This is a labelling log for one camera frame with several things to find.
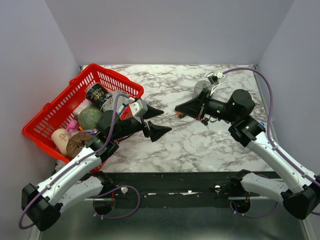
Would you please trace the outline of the black keys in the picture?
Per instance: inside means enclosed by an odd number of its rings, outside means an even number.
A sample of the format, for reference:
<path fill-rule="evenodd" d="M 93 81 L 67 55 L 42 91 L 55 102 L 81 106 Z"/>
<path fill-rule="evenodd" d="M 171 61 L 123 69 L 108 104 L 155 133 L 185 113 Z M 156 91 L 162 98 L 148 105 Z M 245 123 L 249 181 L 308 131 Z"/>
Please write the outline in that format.
<path fill-rule="evenodd" d="M 201 120 L 201 123 L 209 130 L 209 119 L 208 118 L 203 118 Z"/>

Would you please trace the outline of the orange black padlock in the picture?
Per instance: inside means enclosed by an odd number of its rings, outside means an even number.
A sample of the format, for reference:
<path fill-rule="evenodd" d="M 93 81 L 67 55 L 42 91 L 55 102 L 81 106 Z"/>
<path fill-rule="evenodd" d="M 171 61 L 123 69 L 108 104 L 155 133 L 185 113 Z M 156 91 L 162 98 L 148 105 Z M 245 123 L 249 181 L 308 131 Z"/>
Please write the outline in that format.
<path fill-rule="evenodd" d="M 177 115 L 178 115 L 179 118 L 183 118 L 184 117 L 184 114 L 181 113 L 181 112 L 177 112 Z"/>

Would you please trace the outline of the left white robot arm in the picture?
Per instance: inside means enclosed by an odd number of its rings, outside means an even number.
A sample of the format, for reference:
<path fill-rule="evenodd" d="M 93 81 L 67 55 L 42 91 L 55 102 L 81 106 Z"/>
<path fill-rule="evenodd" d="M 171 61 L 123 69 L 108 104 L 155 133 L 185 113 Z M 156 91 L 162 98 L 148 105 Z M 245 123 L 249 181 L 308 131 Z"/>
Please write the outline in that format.
<path fill-rule="evenodd" d="M 98 132 L 92 135 L 79 153 L 50 178 L 21 191 L 22 215 L 31 220 L 41 232 L 52 227 L 68 207 L 88 198 L 107 197 L 111 185 L 102 173 L 82 180 L 89 171 L 103 164 L 118 149 L 117 140 L 142 131 L 152 142 L 171 131 L 171 127 L 153 124 L 149 119 L 162 115 L 156 109 L 138 100 L 127 107 L 131 117 L 121 119 L 118 112 L 108 110 L 98 121 Z"/>

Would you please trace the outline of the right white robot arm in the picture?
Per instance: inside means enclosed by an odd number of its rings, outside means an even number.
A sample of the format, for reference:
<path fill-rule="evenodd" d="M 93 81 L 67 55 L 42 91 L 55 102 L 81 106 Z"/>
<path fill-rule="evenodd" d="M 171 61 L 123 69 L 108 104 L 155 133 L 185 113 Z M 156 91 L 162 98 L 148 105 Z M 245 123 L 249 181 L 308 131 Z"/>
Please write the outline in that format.
<path fill-rule="evenodd" d="M 235 90 L 227 102 L 210 97 L 203 89 L 195 98 L 177 105 L 174 110 L 198 121 L 205 115 L 230 124 L 228 131 L 243 147 L 263 159 L 282 179 L 282 182 L 241 170 L 230 183 L 230 191 L 241 196 L 256 193 L 284 206 L 295 218 L 304 220 L 320 203 L 320 177 L 302 167 L 292 157 L 286 161 L 273 139 L 268 138 L 263 125 L 251 117 L 255 107 L 250 93 Z"/>

